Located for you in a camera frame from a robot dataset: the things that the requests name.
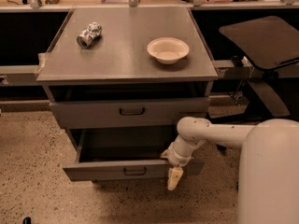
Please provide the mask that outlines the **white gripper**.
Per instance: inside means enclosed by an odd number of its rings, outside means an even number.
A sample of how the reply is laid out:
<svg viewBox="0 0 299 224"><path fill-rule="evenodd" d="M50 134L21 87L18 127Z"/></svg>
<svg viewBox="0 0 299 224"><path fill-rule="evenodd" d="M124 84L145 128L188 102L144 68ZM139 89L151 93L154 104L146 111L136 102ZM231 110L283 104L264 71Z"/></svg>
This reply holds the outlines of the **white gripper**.
<svg viewBox="0 0 299 224"><path fill-rule="evenodd" d="M177 187L183 176L181 167L189 163L193 152L205 142L205 140L189 141L178 135L175 141L161 154L162 159L167 159L171 165L175 166L168 171L167 188L169 190L174 190Z"/></svg>

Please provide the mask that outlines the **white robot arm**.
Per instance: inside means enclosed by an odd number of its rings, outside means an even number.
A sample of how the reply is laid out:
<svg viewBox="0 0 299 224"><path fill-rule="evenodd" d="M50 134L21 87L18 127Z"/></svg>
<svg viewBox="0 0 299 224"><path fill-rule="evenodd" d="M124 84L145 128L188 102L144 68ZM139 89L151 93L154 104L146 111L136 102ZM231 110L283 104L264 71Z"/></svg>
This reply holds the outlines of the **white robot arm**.
<svg viewBox="0 0 299 224"><path fill-rule="evenodd" d="M167 187L206 142L239 148L238 224L299 224L299 123L270 119L257 125L213 124L183 118L162 157L171 164Z"/></svg>

